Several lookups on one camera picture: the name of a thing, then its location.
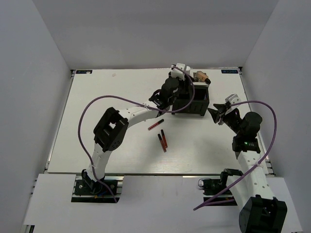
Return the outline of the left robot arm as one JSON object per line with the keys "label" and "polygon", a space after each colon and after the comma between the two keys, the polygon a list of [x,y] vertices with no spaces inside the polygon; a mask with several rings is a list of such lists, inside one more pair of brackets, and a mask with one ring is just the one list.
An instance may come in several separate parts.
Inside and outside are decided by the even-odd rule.
{"label": "left robot arm", "polygon": [[182,92],[194,93],[193,78],[186,75],[185,78],[169,77],[165,80],[160,90],[157,90],[143,104],[132,102],[135,106],[124,110],[108,108],[97,125],[94,133],[94,152],[90,154],[90,165],[82,171],[82,179],[86,188],[93,194],[97,194],[104,186],[105,168],[112,151],[116,150],[123,142],[128,128],[157,118],[170,112],[170,107]]}

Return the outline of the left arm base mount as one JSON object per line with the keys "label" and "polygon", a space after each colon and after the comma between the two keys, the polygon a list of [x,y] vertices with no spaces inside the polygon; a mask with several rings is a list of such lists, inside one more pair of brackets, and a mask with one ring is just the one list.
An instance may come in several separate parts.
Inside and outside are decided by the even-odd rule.
{"label": "left arm base mount", "polygon": [[98,183],[98,181],[93,181],[88,177],[87,172],[84,169],[81,172],[81,176],[76,176],[71,202],[117,203],[122,192],[123,177],[108,176],[101,179],[101,181],[109,187],[115,199],[105,185]]}

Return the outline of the square foundation bottle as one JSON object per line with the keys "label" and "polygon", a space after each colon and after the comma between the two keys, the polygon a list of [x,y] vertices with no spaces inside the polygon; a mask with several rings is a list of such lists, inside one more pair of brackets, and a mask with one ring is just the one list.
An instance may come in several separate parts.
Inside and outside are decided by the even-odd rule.
{"label": "square foundation bottle", "polygon": [[208,85],[211,84],[211,80],[209,79],[208,75],[203,73],[202,71],[197,71],[195,73],[195,77],[201,82],[205,82]]}

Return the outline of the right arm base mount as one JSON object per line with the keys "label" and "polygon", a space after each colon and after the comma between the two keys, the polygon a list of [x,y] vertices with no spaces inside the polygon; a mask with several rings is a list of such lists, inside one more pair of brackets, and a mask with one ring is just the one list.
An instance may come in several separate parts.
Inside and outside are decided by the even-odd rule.
{"label": "right arm base mount", "polygon": [[[203,195],[204,195],[204,201],[208,200],[212,196],[216,195],[220,191],[222,191],[224,188],[226,188],[226,182],[228,177],[232,176],[241,176],[243,173],[240,170],[237,169],[229,169],[226,168],[224,169],[220,177],[217,179],[214,178],[200,178],[198,180],[198,187],[199,189],[203,190]],[[219,197],[217,197],[214,202],[217,201],[228,201],[226,203],[217,203],[214,204],[215,206],[237,206],[237,203],[235,202],[232,193],[227,190],[223,194],[221,194]]]}

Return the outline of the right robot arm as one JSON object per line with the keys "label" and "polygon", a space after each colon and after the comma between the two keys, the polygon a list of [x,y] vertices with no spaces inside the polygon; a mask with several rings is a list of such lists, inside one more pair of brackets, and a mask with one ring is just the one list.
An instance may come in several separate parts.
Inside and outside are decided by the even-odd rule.
{"label": "right robot arm", "polygon": [[279,233],[287,214],[287,205],[272,192],[262,164],[257,133],[262,117],[248,112],[244,117],[230,102],[215,104],[209,113],[215,123],[226,124],[236,135],[232,149],[241,168],[225,169],[219,187],[232,193],[237,203],[239,227],[243,233]]}

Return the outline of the dark red lip gloss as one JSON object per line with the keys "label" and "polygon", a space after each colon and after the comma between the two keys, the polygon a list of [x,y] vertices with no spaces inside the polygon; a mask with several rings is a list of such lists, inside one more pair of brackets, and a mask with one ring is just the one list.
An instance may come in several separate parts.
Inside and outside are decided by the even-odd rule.
{"label": "dark red lip gloss", "polygon": [[164,144],[164,141],[163,141],[161,135],[158,134],[157,136],[158,136],[158,138],[159,138],[159,141],[160,141],[160,143],[161,143],[161,146],[162,146],[163,151],[166,152],[166,146],[165,146],[165,144]]}

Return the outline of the orange red lip gloss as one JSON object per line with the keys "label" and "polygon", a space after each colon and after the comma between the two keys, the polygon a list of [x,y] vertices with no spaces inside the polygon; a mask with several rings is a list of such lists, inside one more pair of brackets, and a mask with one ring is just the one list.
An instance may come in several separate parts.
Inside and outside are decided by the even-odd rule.
{"label": "orange red lip gloss", "polygon": [[161,129],[161,135],[162,135],[162,140],[163,140],[165,148],[168,148],[166,136],[165,136],[165,133],[164,133],[163,129]]}

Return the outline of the red lip gloss tube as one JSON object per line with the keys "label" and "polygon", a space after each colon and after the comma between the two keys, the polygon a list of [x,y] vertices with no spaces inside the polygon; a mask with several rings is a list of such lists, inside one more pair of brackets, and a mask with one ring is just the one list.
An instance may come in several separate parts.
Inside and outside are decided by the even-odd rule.
{"label": "red lip gloss tube", "polygon": [[158,122],[154,123],[150,127],[148,127],[148,130],[152,130],[153,128],[157,127],[158,125],[162,124],[164,122],[164,119],[159,120]]}

